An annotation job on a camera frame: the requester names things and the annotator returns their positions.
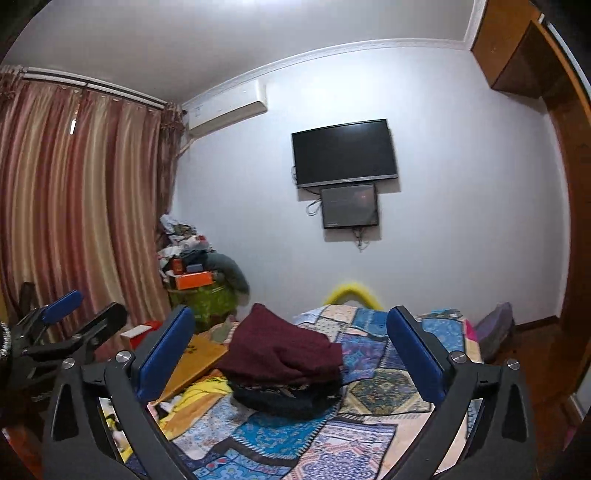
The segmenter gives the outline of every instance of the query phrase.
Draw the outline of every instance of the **wall-mounted tv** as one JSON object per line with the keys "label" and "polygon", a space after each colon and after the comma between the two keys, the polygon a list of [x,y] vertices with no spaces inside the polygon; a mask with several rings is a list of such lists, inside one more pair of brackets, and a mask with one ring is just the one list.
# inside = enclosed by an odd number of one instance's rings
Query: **wall-mounted tv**
{"label": "wall-mounted tv", "polygon": [[374,183],[320,189],[324,228],[357,228],[379,224]]}
{"label": "wall-mounted tv", "polygon": [[291,134],[299,188],[398,177],[386,120]]}

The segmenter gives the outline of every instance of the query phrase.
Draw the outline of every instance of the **patchwork quilt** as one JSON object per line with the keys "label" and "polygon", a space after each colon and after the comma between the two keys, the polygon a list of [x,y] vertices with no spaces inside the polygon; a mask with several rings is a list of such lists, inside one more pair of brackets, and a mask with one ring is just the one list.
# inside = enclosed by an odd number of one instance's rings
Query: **patchwork quilt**
{"label": "patchwork quilt", "polygon": [[[200,480],[381,480],[412,443],[433,406],[419,395],[386,333],[386,312],[329,305],[296,317],[301,328],[343,345],[343,399],[317,419],[297,421],[220,398],[173,440]],[[481,362],[457,310],[417,317],[448,351]],[[472,428],[472,401],[438,471],[454,465]],[[144,473],[135,455],[126,464]]]}

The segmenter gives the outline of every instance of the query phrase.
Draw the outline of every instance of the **blue padded clamp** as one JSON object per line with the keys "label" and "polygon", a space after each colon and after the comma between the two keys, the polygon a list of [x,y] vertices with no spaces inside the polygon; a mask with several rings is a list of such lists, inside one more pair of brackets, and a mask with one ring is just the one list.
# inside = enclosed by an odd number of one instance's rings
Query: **blue padded clamp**
{"label": "blue padded clamp", "polygon": [[423,400],[438,407],[453,375],[445,347],[402,306],[389,311],[386,330]]}
{"label": "blue padded clamp", "polygon": [[51,303],[43,311],[43,323],[53,325],[62,318],[68,316],[82,304],[82,293],[78,290],[72,290],[66,293],[62,298]]}
{"label": "blue padded clamp", "polygon": [[139,344],[131,365],[131,381],[140,402],[156,400],[162,394],[194,331],[193,312],[179,305]]}

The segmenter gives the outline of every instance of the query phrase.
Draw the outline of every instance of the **purple bag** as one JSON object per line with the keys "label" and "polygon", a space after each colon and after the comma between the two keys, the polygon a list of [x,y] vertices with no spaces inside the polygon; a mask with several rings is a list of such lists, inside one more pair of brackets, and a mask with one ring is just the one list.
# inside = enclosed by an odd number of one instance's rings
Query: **purple bag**
{"label": "purple bag", "polygon": [[484,362],[495,359],[503,340],[509,335],[514,325],[513,307],[511,303],[505,302],[497,305],[474,327]]}

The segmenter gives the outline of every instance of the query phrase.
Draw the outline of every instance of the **small monitor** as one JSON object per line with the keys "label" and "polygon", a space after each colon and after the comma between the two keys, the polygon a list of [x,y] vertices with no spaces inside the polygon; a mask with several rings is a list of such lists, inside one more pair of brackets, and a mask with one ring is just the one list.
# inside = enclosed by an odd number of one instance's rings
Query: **small monitor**
{"label": "small monitor", "polygon": [[378,194],[373,183],[320,189],[324,228],[379,224]]}

